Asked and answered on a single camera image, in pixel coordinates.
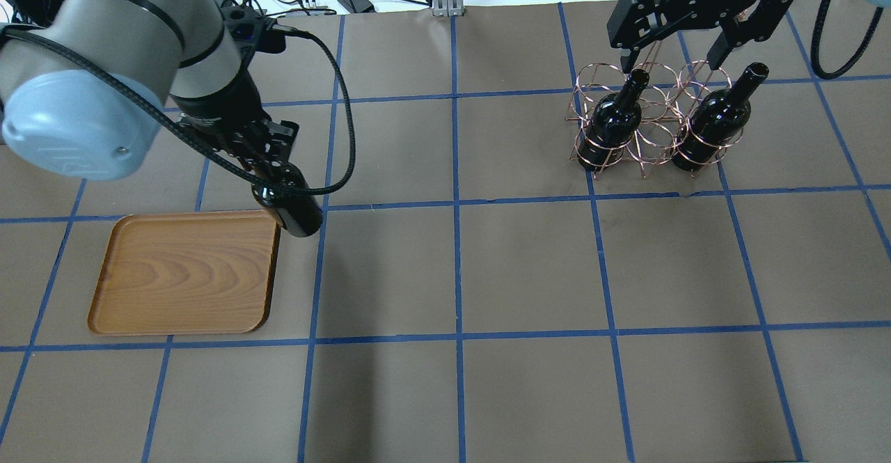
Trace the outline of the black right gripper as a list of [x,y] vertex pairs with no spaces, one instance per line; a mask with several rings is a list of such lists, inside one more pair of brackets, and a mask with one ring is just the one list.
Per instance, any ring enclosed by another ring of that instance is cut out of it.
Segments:
[[[745,19],[739,13],[757,1]],[[607,23],[608,39],[620,50],[620,67],[630,73],[640,52],[672,35],[672,29],[712,29],[721,34],[707,53],[710,70],[721,68],[738,47],[773,35],[794,0],[618,0]]]

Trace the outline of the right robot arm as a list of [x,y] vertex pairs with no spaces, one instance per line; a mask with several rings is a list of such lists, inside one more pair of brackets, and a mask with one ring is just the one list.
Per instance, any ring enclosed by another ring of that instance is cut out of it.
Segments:
[[[889,0],[866,0],[875,6],[871,22],[853,56],[838,70],[820,64],[822,31],[833,0],[821,0],[811,41],[811,68],[818,78],[836,79],[847,73],[871,43]],[[628,73],[640,52],[678,31],[720,29],[707,53],[711,70],[722,67],[733,50],[749,41],[769,39],[794,0],[618,0],[606,25],[611,47],[622,53],[620,66]]]

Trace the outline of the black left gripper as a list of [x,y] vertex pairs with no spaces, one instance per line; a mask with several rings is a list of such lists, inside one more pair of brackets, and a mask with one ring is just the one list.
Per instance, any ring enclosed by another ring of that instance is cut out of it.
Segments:
[[201,152],[225,153],[259,178],[300,177],[299,168],[290,162],[298,123],[277,122],[245,98],[201,102],[179,97],[178,108],[178,129]]

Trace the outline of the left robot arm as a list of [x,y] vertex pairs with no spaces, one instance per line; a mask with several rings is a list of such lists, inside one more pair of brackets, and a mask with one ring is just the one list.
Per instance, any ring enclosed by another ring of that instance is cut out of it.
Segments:
[[296,124],[272,123],[214,0],[64,0],[45,28],[2,28],[2,140],[61,175],[120,180],[142,165],[158,121],[117,88],[36,44],[63,45],[162,109],[185,133],[261,180],[295,185]]

